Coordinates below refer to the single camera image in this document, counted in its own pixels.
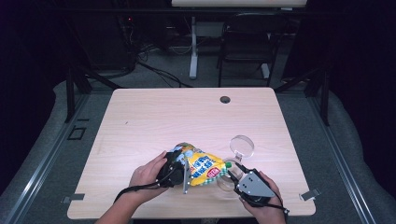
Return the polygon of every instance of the gray carpet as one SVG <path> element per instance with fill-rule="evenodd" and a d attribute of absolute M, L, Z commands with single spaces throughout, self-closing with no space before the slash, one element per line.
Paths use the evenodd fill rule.
<path fill-rule="evenodd" d="M 281 85 L 280 77 L 288 55 L 290 39 L 279 52 L 272 87 Z M 186 84 L 193 87 L 217 86 L 217 49 L 216 40 L 206 40 L 200 46 L 198 78 L 190 80 L 190 53 L 176 54 L 173 51 L 151 51 L 145 63 L 165 70 Z M 260 71 L 253 71 L 253 76 L 259 76 Z M 112 78 L 115 83 L 126 88 L 169 88 L 177 87 L 175 82 L 164 82 L 158 75 L 140 65 L 129 75 Z M 66 216 L 68 203 L 61 203 L 64 196 L 74 193 L 85 161 L 88 158 L 94 137 L 100 126 L 106 106 L 111 96 L 111 90 L 102 83 L 91 80 L 94 88 L 82 109 L 78 111 L 76 127 L 86 128 L 81 140 L 65 140 L 60 145 L 55 163 L 45 178 L 44 184 L 35 195 L 32 204 L 21 218 L 22 223 L 93 223 L 94 220 L 70 220 Z M 262 85 L 260 82 L 246 83 Z M 52 149 L 54 141 L 64 126 L 66 115 L 65 84 L 55 88 L 57 102 L 48 124 L 37 139 L 31 154 L 15 176 L 8 189 L 0 198 L 0 222 L 7 220 L 14 204 L 20 198 L 36 167 L 46 153 Z M 347 188 L 337 169 L 329 141 L 323 132 L 320 120 L 316 119 L 315 108 L 301 92 L 301 86 L 293 91 L 277 95 L 282 112 L 290 130 L 304 174 L 311 189 L 319 189 L 322 194 L 315 204 L 317 212 L 311 217 L 290 217 L 289 223 L 361 223 L 356 208 L 351 201 Z M 382 190 L 374 181 L 370 170 L 362 160 L 361 145 L 353 123 L 342 104 L 331 94 L 329 105 L 331 130 L 342 153 L 355 176 L 361 191 L 372 211 L 377 223 L 395 223 L 396 202 Z M 184 220 L 184 223 L 197 223 L 197 220 Z"/>

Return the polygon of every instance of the hand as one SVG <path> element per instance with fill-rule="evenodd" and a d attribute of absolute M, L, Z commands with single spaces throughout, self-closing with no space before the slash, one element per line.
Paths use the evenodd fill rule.
<path fill-rule="evenodd" d="M 282 200 L 282 197 L 280 196 L 279 188 L 277 187 L 276 183 L 267 175 L 265 175 L 262 171 L 260 171 L 260 175 L 264 180 L 266 180 L 270 186 L 270 189 L 275 192 L 280 200 Z M 283 224 L 286 223 L 283 211 L 277 208 L 273 207 L 252 207 L 250 204 L 245 202 L 243 199 L 241 199 L 242 204 L 245 206 L 245 208 L 249 211 L 251 215 L 253 215 L 257 221 L 260 224 L 264 223 L 271 223 L 271 224 Z M 274 205 L 279 205 L 281 206 L 281 201 L 277 197 L 272 197 L 271 200 L 268 203 L 274 204 Z"/>
<path fill-rule="evenodd" d="M 134 174 L 131 177 L 131 181 L 129 182 L 129 187 L 154 183 L 156 181 L 157 174 L 166 163 L 167 159 L 164 157 L 165 154 L 166 151 L 161 153 L 154 160 L 149 161 L 146 165 L 136 168 L 136 170 L 134 170 Z M 138 191 L 132 192 L 134 195 L 134 201 L 142 204 L 168 190 L 168 188 L 156 188 L 158 187 L 154 186 L 152 189 L 140 189 Z"/>

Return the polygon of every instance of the forearm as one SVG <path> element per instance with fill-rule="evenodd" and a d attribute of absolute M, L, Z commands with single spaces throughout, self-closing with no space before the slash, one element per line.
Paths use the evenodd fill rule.
<path fill-rule="evenodd" d="M 133 193 L 125 193 L 96 221 L 101 223 L 128 223 L 140 203 L 134 200 Z"/>

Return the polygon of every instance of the person's left hand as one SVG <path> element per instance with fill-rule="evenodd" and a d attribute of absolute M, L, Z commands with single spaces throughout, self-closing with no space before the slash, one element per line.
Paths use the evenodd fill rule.
<path fill-rule="evenodd" d="M 166 151 L 161 153 L 154 160 L 149 161 L 146 165 L 136 168 L 134 170 L 134 174 L 131 177 L 131 181 L 129 182 L 129 187 L 154 183 L 156 181 L 157 174 L 167 161 L 167 159 L 164 157 L 165 154 Z M 138 204 L 142 204 L 157 197 L 167 190 L 168 188 L 158 188 L 157 186 L 154 186 L 153 189 L 140 189 L 131 193 L 134 195 L 134 201 L 136 201 Z"/>

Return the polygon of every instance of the table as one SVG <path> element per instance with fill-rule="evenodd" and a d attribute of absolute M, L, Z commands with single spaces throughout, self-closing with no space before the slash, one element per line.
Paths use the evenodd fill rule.
<path fill-rule="evenodd" d="M 227 96 L 224 104 L 220 97 Z M 309 191 L 275 93 L 269 88 L 129 89 L 114 91 L 94 140 L 67 215 L 99 218 L 127 187 L 135 168 L 164 150 L 188 142 L 222 158 L 232 157 L 238 134 L 255 144 L 247 168 L 275 180 L 291 216 L 315 213 Z M 251 217 L 232 191 L 216 184 L 175 186 L 137 209 L 134 218 Z"/>
<path fill-rule="evenodd" d="M 305 7 L 307 0 L 172 0 L 172 7 L 279 7 L 286 10 L 291 10 L 293 7 Z M 197 78 L 198 53 L 196 37 L 197 22 L 195 17 L 191 18 L 191 63 L 190 63 L 190 78 Z M 222 26 L 217 28 L 215 33 L 221 33 Z M 262 67 L 263 77 L 268 77 L 268 65 Z"/>

